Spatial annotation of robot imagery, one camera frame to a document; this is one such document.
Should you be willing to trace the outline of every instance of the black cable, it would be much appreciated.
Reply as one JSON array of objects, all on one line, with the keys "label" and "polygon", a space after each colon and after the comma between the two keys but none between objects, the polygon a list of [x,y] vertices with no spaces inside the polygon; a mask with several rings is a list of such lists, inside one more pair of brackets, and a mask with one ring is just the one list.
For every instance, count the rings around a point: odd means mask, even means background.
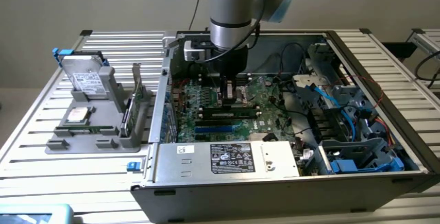
[{"label": "black cable", "polygon": [[253,30],[255,29],[261,19],[262,19],[262,16],[263,16],[263,10],[266,8],[266,0],[262,0],[262,8],[261,8],[261,14],[258,16],[258,18],[255,19],[255,22],[254,22],[254,25],[251,27],[251,29],[249,30],[247,34],[243,36],[243,38],[238,41],[238,43],[231,47],[229,48],[226,51],[223,51],[221,54],[218,54],[217,56],[214,56],[213,58],[209,58],[207,60],[199,62],[199,63],[207,63],[207,62],[211,62],[213,60],[217,60],[218,58],[221,58],[222,56],[225,56],[229,52],[231,52],[233,50],[235,50],[238,48],[238,46],[243,43],[243,41],[247,39],[247,37],[250,36],[250,34],[253,33]]},{"label": "black cable", "polygon": [[271,103],[271,105],[274,105],[274,107],[275,107],[278,110],[281,110],[281,111],[283,111],[283,112],[290,112],[290,113],[299,114],[299,115],[302,115],[302,116],[306,118],[306,115],[305,115],[303,113],[297,112],[297,111],[290,111],[290,110],[282,109],[282,108],[278,107],[274,103]]},{"label": "black cable", "polygon": [[190,20],[190,23],[189,23],[187,30],[190,30],[190,27],[191,27],[191,23],[193,23],[193,19],[194,19],[194,14],[197,13],[197,8],[198,8],[198,2],[199,2],[199,0],[197,0],[197,2],[194,4],[194,10],[193,10],[193,15],[191,15],[191,20]]},{"label": "black cable", "polygon": [[302,59],[301,59],[301,62],[299,62],[299,69],[301,69],[302,62],[303,62],[303,60],[305,60],[305,49],[303,49],[303,47],[301,46],[301,44],[297,43],[297,42],[290,42],[290,43],[287,43],[287,44],[283,46],[282,50],[281,50],[281,61],[279,61],[279,70],[281,70],[281,72],[283,72],[283,62],[282,62],[282,59],[283,59],[283,52],[285,52],[286,48],[287,48],[290,45],[295,45],[295,46],[298,46],[299,49],[301,49],[301,51],[302,51]]},{"label": "black cable", "polygon": [[249,47],[249,50],[254,47],[255,42],[258,41],[258,37],[259,37],[259,24],[257,24],[255,28],[254,28],[254,40],[253,40],[253,44]]},{"label": "black cable", "polygon": [[434,82],[434,80],[437,79],[438,72],[440,72],[440,71],[437,71],[437,72],[433,74],[433,76],[431,76],[431,80],[430,80],[429,85],[427,85],[427,88],[431,87],[433,82]]},{"label": "black cable", "polygon": [[305,128],[305,129],[302,129],[301,131],[295,132],[293,135],[297,135],[297,134],[299,134],[299,133],[302,133],[303,131],[310,130],[310,129],[311,129],[311,128],[307,127],[307,128]]},{"label": "black cable", "polygon": [[440,79],[433,78],[423,78],[418,75],[418,70],[419,67],[425,64],[425,62],[427,62],[427,60],[433,57],[435,57],[437,55],[440,55],[440,51],[434,52],[433,54],[430,54],[423,60],[421,60],[421,62],[417,64],[417,66],[414,67],[414,76],[418,80],[423,80],[423,81],[440,81]]}]

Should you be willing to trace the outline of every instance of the motherboard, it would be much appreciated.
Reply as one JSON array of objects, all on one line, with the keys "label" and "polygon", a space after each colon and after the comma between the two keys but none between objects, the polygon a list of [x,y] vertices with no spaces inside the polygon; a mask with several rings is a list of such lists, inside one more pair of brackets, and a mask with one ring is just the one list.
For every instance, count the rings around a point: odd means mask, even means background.
[{"label": "motherboard", "polygon": [[203,87],[195,80],[182,80],[175,85],[178,143],[261,141],[263,137],[293,141],[291,120],[267,101],[275,91],[271,77],[258,76],[237,86],[237,99],[229,110],[221,108],[215,86]]}]

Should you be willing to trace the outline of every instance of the aluminum extrusion table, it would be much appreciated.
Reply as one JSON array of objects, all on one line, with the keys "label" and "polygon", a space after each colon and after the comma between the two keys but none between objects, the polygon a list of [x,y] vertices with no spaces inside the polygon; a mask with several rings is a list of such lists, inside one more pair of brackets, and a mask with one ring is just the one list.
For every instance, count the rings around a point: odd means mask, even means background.
[{"label": "aluminum extrusion table", "polygon": [[[440,157],[438,99],[414,80],[371,34],[335,31],[374,81]],[[93,32],[73,49],[99,50],[115,69],[115,80],[133,86],[130,65],[141,63],[146,89],[155,90],[162,61],[163,32]],[[71,101],[71,84],[57,69],[27,113],[0,150],[0,204],[67,203],[77,223],[149,223],[126,187],[139,174],[125,166],[147,153],[45,154],[53,127]],[[221,223],[440,223],[440,185],[406,194],[373,213],[315,215],[223,221]]]}]

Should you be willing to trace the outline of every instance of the hard drive label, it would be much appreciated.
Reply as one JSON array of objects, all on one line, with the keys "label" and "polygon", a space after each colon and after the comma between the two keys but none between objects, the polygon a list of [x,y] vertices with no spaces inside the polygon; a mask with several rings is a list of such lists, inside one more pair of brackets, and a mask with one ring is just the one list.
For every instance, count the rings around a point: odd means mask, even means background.
[{"label": "hard drive label", "polygon": [[254,173],[250,143],[210,144],[210,171],[214,174]]},{"label": "hard drive label", "polygon": [[83,94],[105,94],[103,85],[97,73],[73,73],[73,78]]}]

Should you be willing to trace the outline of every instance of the wire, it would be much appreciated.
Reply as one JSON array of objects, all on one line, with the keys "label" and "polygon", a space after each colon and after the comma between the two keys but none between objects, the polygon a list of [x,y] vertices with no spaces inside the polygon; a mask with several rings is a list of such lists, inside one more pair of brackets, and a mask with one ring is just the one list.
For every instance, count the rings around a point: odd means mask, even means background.
[{"label": "wire", "polygon": [[[375,102],[375,105],[373,106],[373,108],[375,108],[375,107],[378,106],[378,103],[382,101],[382,99],[383,99],[383,95],[385,95],[383,90],[382,90],[382,88],[379,87],[378,83],[377,83],[373,79],[369,79],[369,78],[366,78],[366,77],[363,77],[363,76],[347,75],[347,77],[357,77],[357,78],[361,78],[361,79],[363,79],[363,80],[366,80],[366,81],[369,81],[369,82],[371,82],[371,83],[374,83],[374,84],[377,85],[377,87],[378,87],[378,89],[379,89],[379,97],[378,97],[378,100],[377,100],[377,102]],[[334,85],[334,83],[335,83],[337,81],[339,81],[339,80],[346,80],[346,77],[339,77],[339,78],[337,78],[337,80],[333,82],[331,85]]]},{"label": "wire", "polygon": [[287,48],[289,45],[295,45],[295,46],[298,46],[299,49],[301,49],[301,51],[302,51],[302,59],[301,59],[301,62],[299,62],[299,69],[301,69],[302,62],[303,62],[303,60],[305,60],[305,49],[303,49],[303,47],[301,46],[301,44],[297,43],[297,42],[290,42],[290,43],[287,43],[287,44],[283,46],[282,50],[281,50],[279,73],[283,72],[283,62],[282,62],[282,59],[283,59],[283,52],[285,52],[285,50],[286,50],[286,48]]},{"label": "wire", "polygon": [[255,28],[254,28],[254,40],[253,40],[253,44],[251,46],[249,47],[249,50],[254,47],[255,45],[255,42],[258,41],[258,37],[259,37],[259,23],[257,24]]},{"label": "wire", "polygon": [[434,79],[437,78],[438,72],[440,72],[440,70],[433,74],[431,80],[430,80],[429,85],[426,86],[426,88],[430,88],[431,87],[431,85],[433,85],[433,83],[435,81]]},{"label": "wire", "polygon": [[381,124],[385,128],[385,131],[386,131],[386,138],[387,138],[387,145],[390,146],[391,145],[391,142],[394,143],[391,137],[390,137],[390,133],[389,133],[389,129],[387,129],[387,126],[385,124],[385,122],[379,119],[379,118],[375,118],[374,121]]},{"label": "wire", "polygon": [[[314,91],[325,98],[327,99],[329,101],[331,101],[335,105],[337,108],[341,108],[337,100],[333,98],[333,97],[329,97],[318,88],[314,88]],[[345,117],[346,121],[347,121],[347,124],[349,124],[349,127],[350,127],[350,132],[353,133],[353,136],[350,137],[350,141],[353,142],[354,141],[354,134],[355,134],[355,128],[354,128],[354,125],[353,125],[353,121],[350,120],[346,112],[342,110],[341,111],[341,114],[342,116]]]},{"label": "wire", "polygon": [[305,128],[305,129],[302,129],[301,131],[295,132],[293,135],[297,135],[297,134],[299,134],[299,133],[302,133],[303,131],[310,130],[310,129],[311,129],[311,128],[307,127],[307,128]]},{"label": "wire", "polygon": [[283,112],[290,112],[290,113],[299,114],[299,115],[302,115],[302,116],[306,118],[306,115],[305,115],[303,113],[297,112],[297,111],[290,111],[290,110],[282,109],[282,108],[281,108],[279,106],[277,106],[274,103],[271,103],[271,105],[274,105],[274,107],[275,107],[278,110],[281,110],[281,111],[283,111]]},{"label": "wire", "polygon": [[218,54],[217,56],[214,56],[213,58],[209,58],[207,60],[202,61],[202,62],[198,62],[198,63],[207,63],[207,62],[211,62],[213,60],[217,60],[218,58],[221,58],[222,56],[225,56],[226,54],[229,54],[229,52],[231,52],[233,50],[235,50],[239,45],[243,43],[243,41],[246,41],[247,37],[250,36],[250,34],[253,33],[253,30],[255,29],[261,19],[262,19],[262,16],[263,16],[263,10],[266,8],[266,0],[262,0],[262,8],[261,8],[261,13],[259,13],[259,16],[258,18],[255,19],[254,21],[254,25],[253,27],[250,28],[247,34],[243,36],[243,38],[238,41],[238,43],[231,47],[229,48],[226,51],[223,51],[221,54]]},{"label": "wire", "polygon": [[190,23],[189,23],[189,28],[187,28],[187,30],[190,30],[190,28],[191,28],[191,23],[193,23],[193,19],[194,19],[194,14],[197,13],[197,8],[198,8],[198,2],[199,2],[199,0],[197,0],[197,2],[195,2],[195,4],[194,4],[194,10],[193,10],[191,20],[190,20]]},{"label": "wire", "polygon": [[414,76],[418,80],[423,80],[423,81],[440,81],[440,79],[433,78],[423,78],[418,75],[418,70],[419,67],[425,64],[425,62],[427,62],[427,60],[433,57],[435,57],[437,55],[440,55],[440,51],[434,52],[433,54],[430,54],[423,60],[421,60],[421,62],[417,64],[417,66],[414,67]]}]

